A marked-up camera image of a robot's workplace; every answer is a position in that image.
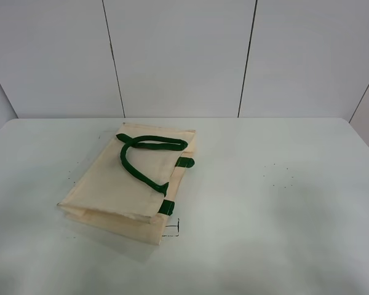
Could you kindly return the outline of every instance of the beige bag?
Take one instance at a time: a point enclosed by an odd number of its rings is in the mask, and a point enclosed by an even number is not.
[[[195,135],[124,124],[58,206],[70,219],[160,244],[180,181],[194,165]]]

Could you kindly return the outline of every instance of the cream fabric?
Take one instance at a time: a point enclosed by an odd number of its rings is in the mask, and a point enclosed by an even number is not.
[[[158,184],[169,181],[165,199],[174,200],[185,168],[175,167],[183,154],[192,157],[195,131],[124,124],[118,133],[134,138],[156,135],[178,138],[189,143],[182,152],[150,151],[130,148],[128,161]],[[164,195],[154,191],[125,170],[119,159],[123,143],[113,138],[86,174],[58,204],[68,217],[118,234],[158,244],[168,216],[157,213]]]

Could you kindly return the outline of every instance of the white table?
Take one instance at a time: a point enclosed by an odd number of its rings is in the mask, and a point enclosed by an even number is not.
[[[125,121],[198,133],[161,246],[56,207]],[[342,119],[12,120],[2,294],[369,294],[369,148]]]

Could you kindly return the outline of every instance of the table surface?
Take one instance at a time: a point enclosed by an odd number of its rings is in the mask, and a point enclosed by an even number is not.
[[[122,122],[197,130],[160,246],[56,207]],[[342,119],[17,119],[0,130],[2,294],[369,294],[369,148]]]

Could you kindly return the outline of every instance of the green handle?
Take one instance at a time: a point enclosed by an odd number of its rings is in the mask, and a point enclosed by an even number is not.
[[[154,149],[154,150],[168,150],[168,151],[183,151],[188,146],[187,142],[183,140],[178,140],[176,138],[169,138],[169,137],[162,137],[162,136],[154,136],[154,135],[143,135],[131,138],[123,133],[116,135],[118,139],[120,137],[122,141],[125,141],[124,146],[121,150],[121,162],[123,167],[136,179],[139,179],[140,181],[146,183],[148,186],[150,186],[152,189],[154,189],[156,192],[160,192],[164,194],[164,197],[167,195],[167,189],[169,183],[165,183],[163,185],[159,185],[155,183],[153,180],[146,177],[144,174],[139,172],[134,166],[132,166],[129,161],[126,159],[125,155],[127,153],[127,150],[129,147],[135,147],[135,148],[145,148],[145,149]],[[159,141],[162,144],[157,143],[140,143],[141,141]]]

